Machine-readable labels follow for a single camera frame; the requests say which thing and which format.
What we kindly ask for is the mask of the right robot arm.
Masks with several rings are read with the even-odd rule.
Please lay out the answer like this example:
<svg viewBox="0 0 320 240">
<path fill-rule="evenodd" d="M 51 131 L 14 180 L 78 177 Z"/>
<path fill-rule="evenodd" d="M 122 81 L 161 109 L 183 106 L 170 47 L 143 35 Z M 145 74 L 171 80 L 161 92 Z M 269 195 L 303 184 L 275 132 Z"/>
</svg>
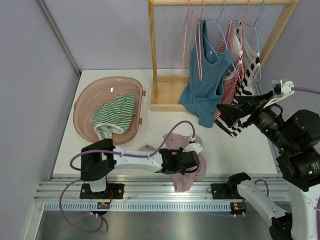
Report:
<svg viewBox="0 0 320 240">
<path fill-rule="evenodd" d="M 232 198 L 250 203 L 265 220 L 274 240 L 317 240 L 320 237 L 320 116 L 310 110 L 296 111 L 287 120 L 267 95 L 239 96 L 237 104 L 219 104 L 229 127 L 247 117 L 243 127 L 257 127 L 278 149 L 276 161 L 287 184 L 291 212 L 275 204 L 248 174 L 231 175 L 226 183 Z"/>
</svg>

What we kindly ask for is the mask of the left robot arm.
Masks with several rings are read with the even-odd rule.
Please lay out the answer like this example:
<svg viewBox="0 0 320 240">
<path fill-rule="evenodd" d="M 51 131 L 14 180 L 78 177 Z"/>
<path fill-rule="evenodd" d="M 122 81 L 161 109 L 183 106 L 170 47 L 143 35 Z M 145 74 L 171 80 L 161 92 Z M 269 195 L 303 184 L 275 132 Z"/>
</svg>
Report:
<svg viewBox="0 0 320 240">
<path fill-rule="evenodd" d="M 203 146 L 191 141 L 179 149 L 162 148 L 155 151 L 131 151 L 116 147 L 112 139 L 88 145 L 80 152 L 80 199 L 122 199 L 124 185 L 108 183 L 107 174 L 113 170 L 144 170 L 157 174 L 185 174 L 200 166 Z"/>
</svg>

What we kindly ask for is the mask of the mauve pink tank top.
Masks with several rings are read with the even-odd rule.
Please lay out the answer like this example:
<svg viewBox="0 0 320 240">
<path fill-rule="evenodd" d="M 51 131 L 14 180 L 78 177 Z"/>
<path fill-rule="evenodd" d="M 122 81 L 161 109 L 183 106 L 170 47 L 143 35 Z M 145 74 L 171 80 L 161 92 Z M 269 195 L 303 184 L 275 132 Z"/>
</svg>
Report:
<svg viewBox="0 0 320 240">
<path fill-rule="evenodd" d="M 176 152 L 170 153 L 169 150 L 179 150 L 180 148 L 184 149 L 190 142 L 191 136 L 183 136 L 181 134 L 171 133 L 170 135 L 167 133 L 163 136 L 165 140 L 165 148 L 164 150 L 160 150 L 160 153 L 164 153 L 164 167 L 165 171 L 173 171 L 177 167 L 174 154 Z M 201 181 L 206 174 L 207 171 L 207 162 L 202 153 L 198 155 L 199 158 L 199 167 L 195 172 L 185 172 L 182 174 L 171 173 L 169 176 L 172 180 L 174 190 L 176 192 L 186 192 L 188 191 L 194 182 Z"/>
</svg>

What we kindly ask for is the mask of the teal blue tank top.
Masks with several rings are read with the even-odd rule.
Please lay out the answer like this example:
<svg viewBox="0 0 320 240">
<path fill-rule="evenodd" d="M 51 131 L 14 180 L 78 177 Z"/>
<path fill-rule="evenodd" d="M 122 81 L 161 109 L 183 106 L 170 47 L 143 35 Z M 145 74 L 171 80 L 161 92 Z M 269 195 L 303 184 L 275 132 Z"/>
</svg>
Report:
<svg viewBox="0 0 320 240">
<path fill-rule="evenodd" d="M 184 88 L 179 104 L 198 118 L 198 124 L 205 128 L 214 125 L 217 105 L 224 94 L 223 80 L 233 59 L 228 49 L 216 51 L 208 36 L 205 20 L 200 22 L 202 80 L 199 79 L 195 45 L 190 51 L 189 83 Z"/>
</svg>

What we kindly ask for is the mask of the green striped tank top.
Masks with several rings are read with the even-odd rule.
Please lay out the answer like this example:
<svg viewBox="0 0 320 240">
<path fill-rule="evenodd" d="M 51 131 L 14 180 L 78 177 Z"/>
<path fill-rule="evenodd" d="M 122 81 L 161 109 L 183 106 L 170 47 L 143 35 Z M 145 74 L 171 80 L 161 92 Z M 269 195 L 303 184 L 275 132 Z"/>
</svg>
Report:
<svg viewBox="0 0 320 240">
<path fill-rule="evenodd" d="M 126 133 L 136 115 L 136 96 L 130 91 L 117 95 L 113 101 L 98 107 L 91 118 L 94 132 L 100 140 L 111 139 L 113 134 Z"/>
</svg>

